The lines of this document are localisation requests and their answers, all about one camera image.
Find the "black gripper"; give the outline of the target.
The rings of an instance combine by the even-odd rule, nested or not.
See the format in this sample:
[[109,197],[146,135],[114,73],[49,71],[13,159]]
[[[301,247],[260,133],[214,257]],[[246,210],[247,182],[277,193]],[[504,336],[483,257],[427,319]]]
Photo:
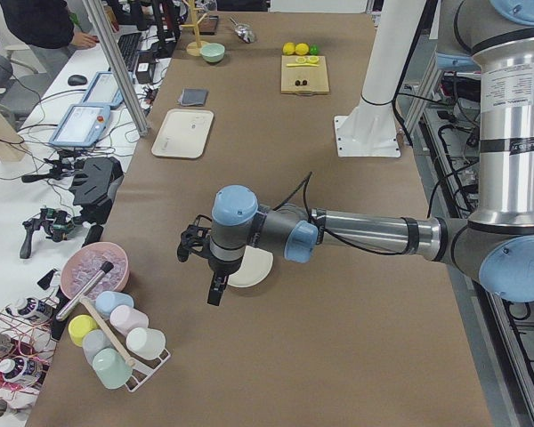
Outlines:
[[180,244],[176,250],[179,262],[186,262],[191,254],[206,259],[208,266],[214,273],[208,291],[207,303],[219,306],[226,288],[226,276],[234,274],[239,270],[243,255],[239,255],[235,260],[221,260],[216,257],[211,250],[211,228],[200,226],[202,219],[212,221],[206,215],[199,214],[185,231],[181,233]]

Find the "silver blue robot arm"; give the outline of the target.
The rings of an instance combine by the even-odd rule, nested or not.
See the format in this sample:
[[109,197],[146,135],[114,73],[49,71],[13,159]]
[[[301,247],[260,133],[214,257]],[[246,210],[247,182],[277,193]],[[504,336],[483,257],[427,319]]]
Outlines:
[[261,205],[231,185],[216,194],[207,226],[180,237],[179,261],[204,258],[216,305],[249,247],[307,262],[316,245],[380,255],[418,254],[460,270],[509,302],[534,301],[534,1],[445,1],[440,68],[481,70],[479,200],[465,219],[379,218],[282,203]]

